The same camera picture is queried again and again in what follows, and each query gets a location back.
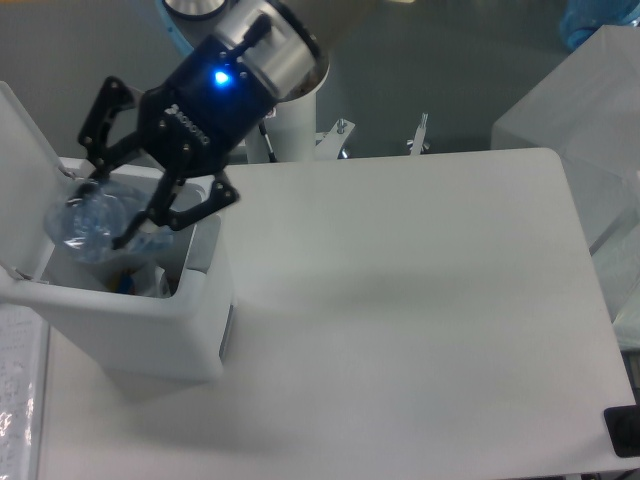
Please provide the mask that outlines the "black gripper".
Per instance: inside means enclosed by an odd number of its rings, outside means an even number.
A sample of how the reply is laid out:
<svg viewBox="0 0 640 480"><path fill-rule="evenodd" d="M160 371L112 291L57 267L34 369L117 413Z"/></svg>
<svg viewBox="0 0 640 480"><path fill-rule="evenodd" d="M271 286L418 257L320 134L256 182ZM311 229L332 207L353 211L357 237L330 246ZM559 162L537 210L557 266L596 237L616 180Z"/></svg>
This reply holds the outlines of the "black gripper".
<svg viewBox="0 0 640 480"><path fill-rule="evenodd" d="M227 51L220 40L206 37L161 85L143 96L118 77L104 80L78 134L94 169L64 201L65 206L81 203L112 172L141 157L143 150L169 168L178 161L183 145L189 144L193 157L183 167L185 177L218 172L204 201L174 210L186 179L165 171L145 208L112 240L113 250L127 246L147 222L177 232L240 200L240 193L221 170L227 165L228 153L271 110L275 99L247 66L220 57ZM109 145L118 115L138 105L138 131Z"/></svg>

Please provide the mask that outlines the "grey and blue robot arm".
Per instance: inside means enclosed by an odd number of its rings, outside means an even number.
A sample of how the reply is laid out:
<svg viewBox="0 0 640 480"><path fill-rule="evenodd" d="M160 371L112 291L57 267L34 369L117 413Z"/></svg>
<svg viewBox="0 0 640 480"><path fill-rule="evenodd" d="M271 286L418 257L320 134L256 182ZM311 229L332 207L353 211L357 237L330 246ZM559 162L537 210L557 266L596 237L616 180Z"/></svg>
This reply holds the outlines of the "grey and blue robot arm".
<svg viewBox="0 0 640 480"><path fill-rule="evenodd" d="M78 135L90 177L106 179L141 152L164 170L110 248L125 248L145 223L181 231L238 201L228 154L320 58L284 2L239 1L161 85L137 94L107 77Z"/></svg>

